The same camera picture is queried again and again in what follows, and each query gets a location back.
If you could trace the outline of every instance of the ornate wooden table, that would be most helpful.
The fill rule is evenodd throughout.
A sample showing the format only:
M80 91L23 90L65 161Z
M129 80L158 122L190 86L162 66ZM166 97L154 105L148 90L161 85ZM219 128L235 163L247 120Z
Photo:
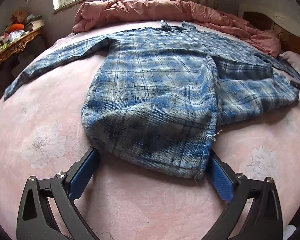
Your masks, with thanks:
M10 43L5 49L3 49L0 52L0 63L7 60L14 53L23 52L26 49L26 44L32 41L37 35L40 35L42 37L42 40L45 43L45 46L47 47L46 39L44 37L42 27L41 27L37 30L31 31L23 35L18 40L14 41L13 43Z

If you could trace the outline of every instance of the stack of books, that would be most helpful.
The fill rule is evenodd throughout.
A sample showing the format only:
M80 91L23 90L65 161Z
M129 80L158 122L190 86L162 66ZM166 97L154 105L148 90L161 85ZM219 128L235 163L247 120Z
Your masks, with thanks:
M42 26L44 26L44 20L36 20L33 22L30 22L26 25L26 27L24 28L24 31L34 31L37 30L39 28L41 28Z

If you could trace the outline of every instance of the bed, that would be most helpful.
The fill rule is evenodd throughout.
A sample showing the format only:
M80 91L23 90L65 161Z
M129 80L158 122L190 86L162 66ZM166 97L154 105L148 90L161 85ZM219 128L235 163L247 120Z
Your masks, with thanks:
M193 24L198 30L240 41ZM161 23L121 23L72 33L35 61L79 40L148 26L160 27ZM68 170L90 147L81 124L81 109L106 55L107 51L100 51L57 67L20 87L8 100L0 100L0 224L12 239L16 239L26 179L31 175L52 178ZM212 149L235 172L251 179L274 178L283 223L288 225L300 206L300 98L291 106L224 125L221 130ZM32 154L22 157L23 152ZM206 178L169 177L107 152L101 152L101 156L101 167L75 205L102 240L201 239L226 206ZM50 205L61 231L69 235L55 204L51 201ZM233 234L238 233L250 205L248 201Z

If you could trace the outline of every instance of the pillow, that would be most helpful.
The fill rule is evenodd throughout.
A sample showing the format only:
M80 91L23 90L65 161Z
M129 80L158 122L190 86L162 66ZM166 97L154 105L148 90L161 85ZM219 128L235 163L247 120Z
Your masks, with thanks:
M300 55L290 50L280 54L286 61L294 67L294 69L300 74Z

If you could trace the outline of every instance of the plaid shirt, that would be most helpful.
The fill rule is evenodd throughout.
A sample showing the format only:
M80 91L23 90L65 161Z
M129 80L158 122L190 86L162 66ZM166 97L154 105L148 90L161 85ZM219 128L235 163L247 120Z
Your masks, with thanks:
M79 41L29 65L5 91L109 47L82 108L95 147L172 176L202 178L217 125L298 100L272 57L184 22Z

